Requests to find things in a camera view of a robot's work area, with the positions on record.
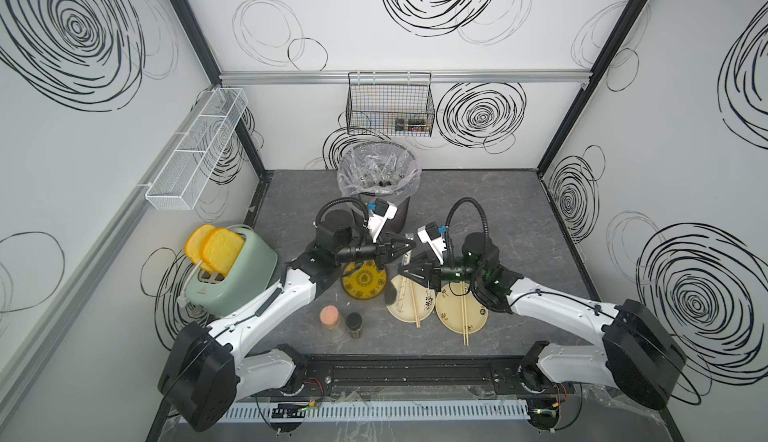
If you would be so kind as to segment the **bamboo chopsticks pair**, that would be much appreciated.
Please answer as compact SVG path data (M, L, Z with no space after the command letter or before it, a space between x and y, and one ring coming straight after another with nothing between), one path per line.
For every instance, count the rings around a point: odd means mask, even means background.
M466 302L466 296L467 292L463 295L459 296L460 300L460 307L461 307L461 315L462 315L462 321L461 321L461 328L462 328L462 334L463 334L463 344L465 346L469 346L469 333L468 333L468 311L467 311L467 302Z

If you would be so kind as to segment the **chopsticks green tip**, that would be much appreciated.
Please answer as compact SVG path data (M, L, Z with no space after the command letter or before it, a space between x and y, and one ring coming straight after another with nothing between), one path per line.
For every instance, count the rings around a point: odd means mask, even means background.
M416 290L416 283L412 280L410 280L410 294L411 294L411 304L413 309L413 315L414 315L414 323L417 328L421 327L421 318L420 318L420 303L419 303L419 297Z

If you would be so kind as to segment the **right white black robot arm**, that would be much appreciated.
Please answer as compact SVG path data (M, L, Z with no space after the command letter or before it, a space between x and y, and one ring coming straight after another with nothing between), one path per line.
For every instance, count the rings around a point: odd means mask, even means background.
M589 300L546 287L501 264L484 209L471 197L451 209L470 204L482 229L469 234L456 257L452 223L429 223L418 231L427 250L414 256L399 274L435 292L453 282L466 284L486 309L529 317L583 340L581 346L537 341L518 367L521 385L531 393L565 383L602 385L620 390L640 405L661 410L673 399L687 357L671 334L643 304Z

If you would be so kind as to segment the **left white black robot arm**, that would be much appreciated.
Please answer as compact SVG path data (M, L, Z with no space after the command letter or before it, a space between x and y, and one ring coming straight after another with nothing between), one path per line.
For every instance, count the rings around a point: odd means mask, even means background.
M372 261L383 269L413 249L414 241L384 229L397 212L381 198L341 197L323 205L314 239L285 263L277 282L210 324L192 322L180 331L158 382L162 405L202 432L244 397L300 391L306 373L300 353L286 344L257 355L252 349L339 280L346 264Z

